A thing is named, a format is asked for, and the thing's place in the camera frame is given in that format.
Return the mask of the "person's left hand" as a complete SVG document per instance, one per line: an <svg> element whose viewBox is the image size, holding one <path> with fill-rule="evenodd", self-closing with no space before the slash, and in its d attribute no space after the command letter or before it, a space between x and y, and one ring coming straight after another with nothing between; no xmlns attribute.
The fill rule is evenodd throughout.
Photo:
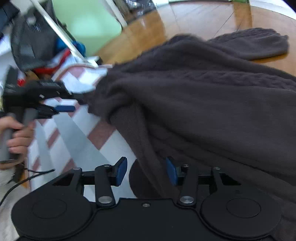
<svg viewBox="0 0 296 241"><path fill-rule="evenodd" d="M13 154L26 155L28 147L33 141L35 122L30 122L27 126L22 125L11 116L1 118L1 133L6 129L13 129L13 136L6 141L8 150Z"/></svg>

